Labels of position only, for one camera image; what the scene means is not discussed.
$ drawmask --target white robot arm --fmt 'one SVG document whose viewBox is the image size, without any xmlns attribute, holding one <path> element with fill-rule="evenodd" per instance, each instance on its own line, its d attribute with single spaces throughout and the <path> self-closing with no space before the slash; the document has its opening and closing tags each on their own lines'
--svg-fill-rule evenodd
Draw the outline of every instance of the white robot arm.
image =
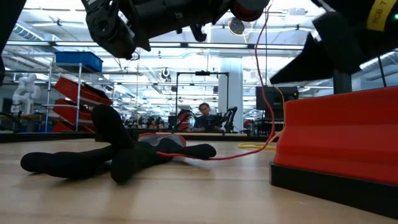
<svg viewBox="0 0 398 224">
<path fill-rule="evenodd" d="M 24 103 L 24 114 L 31 114 L 35 99 L 40 98 L 40 87 L 35 86 L 36 75 L 19 78 L 17 90 L 12 96 L 11 113 L 19 113 Z"/>
</svg>

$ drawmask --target red cable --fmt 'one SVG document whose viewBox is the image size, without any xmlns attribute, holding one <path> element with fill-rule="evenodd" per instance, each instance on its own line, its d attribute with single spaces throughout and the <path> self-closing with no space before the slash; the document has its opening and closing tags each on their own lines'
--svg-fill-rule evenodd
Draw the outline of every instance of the red cable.
<svg viewBox="0 0 398 224">
<path fill-rule="evenodd" d="M 271 6 L 272 6 L 272 3 L 269 5 L 269 7 L 268 7 L 268 9 L 266 11 L 266 22 L 264 23 L 264 25 L 263 25 L 263 27 L 261 29 L 261 32 L 260 32 L 259 37 L 257 39 L 256 47 L 254 48 L 254 54 L 256 56 L 256 62 L 257 62 L 257 71 L 258 71 L 259 76 L 260 76 L 261 86 L 264 86 L 264 83 L 263 83 L 262 77 L 261 77 L 259 58 L 258 58 L 258 54 L 257 54 L 257 46 L 259 45 L 262 32 L 267 27 L 268 18 L 269 18 L 268 12 L 269 12 L 269 9 L 271 8 Z M 274 134 L 275 134 L 275 115 L 274 115 L 274 111 L 272 110 L 271 105 L 269 104 L 269 102 L 267 100 L 266 92 L 264 91 L 264 88 L 261 88 L 261 92 L 262 92 L 262 99 L 264 100 L 264 102 L 266 102 L 266 105 L 267 105 L 269 111 L 271 112 L 271 121 L 272 121 L 271 133 L 268 136 L 268 140 L 266 141 L 266 143 L 264 144 L 264 146 L 261 149 L 258 149 L 258 150 L 255 150 L 255 151 L 250 151 L 250 152 L 245 152 L 245 153 L 234 155 L 234 156 L 219 157 L 219 158 L 209 158 L 209 159 L 203 159 L 203 158 L 198 158 L 198 157 L 193 157 L 193 156 L 187 156 L 187 155 L 178 154 L 178 153 L 156 152 L 156 154 L 158 154 L 160 156 L 163 156 L 163 157 L 186 157 L 186 158 L 191 158 L 191 159 L 201 159 L 201 160 L 204 160 L 204 161 L 225 161 L 225 160 L 235 159 L 235 158 L 239 158 L 239 157 L 243 157 L 243 156 L 248 156 L 248 155 L 255 154 L 255 153 L 263 151 L 267 147 L 267 145 L 268 145 L 269 141 L 271 140 L 271 138 L 274 137 Z"/>
</svg>

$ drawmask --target desk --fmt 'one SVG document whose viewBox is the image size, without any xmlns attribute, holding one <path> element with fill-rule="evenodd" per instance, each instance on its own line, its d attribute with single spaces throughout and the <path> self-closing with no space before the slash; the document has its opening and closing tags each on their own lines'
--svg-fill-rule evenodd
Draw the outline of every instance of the desk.
<svg viewBox="0 0 398 224">
<path fill-rule="evenodd" d="M 218 156 L 244 152 L 237 142 L 210 144 Z M 125 186 L 116 185 L 109 173 L 72 182 L 30 175 L 19 166 L 27 152 L 84 151 L 105 145 L 93 139 L 0 144 L 1 223 L 397 223 L 271 186 L 268 163 L 273 151 L 223 162 L 171 162 L 137 174 Z"/>
</svg>

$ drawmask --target yellow cable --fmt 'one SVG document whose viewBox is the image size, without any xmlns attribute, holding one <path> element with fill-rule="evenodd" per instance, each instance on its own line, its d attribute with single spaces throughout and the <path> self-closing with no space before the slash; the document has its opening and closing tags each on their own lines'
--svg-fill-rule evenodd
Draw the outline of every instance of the yellow cable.
<svg viewBox="0 0 398 224">
<path fill-rule="evenodd" d="M 274 88 L 276 90 L 278 90 L 278 92 L 280 93 L 281 97 L 282 97 L 282 108 L 284 110 L 284 127 L 282 128 L 282 130 L 278 133 L 275 134 L 274 137 L 272 137 L 270 139 L 270 143 L 276 138 L 278 137 L 280 134 L 282 134 L 282 132 L 285 130 L 285 121 L 286 121 L 286 112 L 285 112 L 285 97 L 284 94 L 282 93 L 282 91 L 274 86 Z M 244 142 L 238 145 L 238 147 L 240 149 L 262 149 L 264 147 L 265 143 L 263 142 Z M 276 146 L 267 146 L 266 149 L 276 149 Z"/>
</svg>

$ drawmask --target column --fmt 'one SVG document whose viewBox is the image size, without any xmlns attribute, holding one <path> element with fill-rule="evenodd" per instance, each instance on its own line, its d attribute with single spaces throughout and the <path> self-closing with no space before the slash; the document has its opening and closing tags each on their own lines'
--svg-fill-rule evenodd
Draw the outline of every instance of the column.
<svg viewBox="0 0 398 224">
<path fill-rule="evenodd" d="M 218 108 L 222 112 L 228 107 L 237 106 L 234 117 L 235 131 L 243 130 L 243 67 L 242 58 L 221 58 L 218 72 L 229 72 L 229 93 L 227 93 L 227 77 L 218 76 Z"/>
</svg>

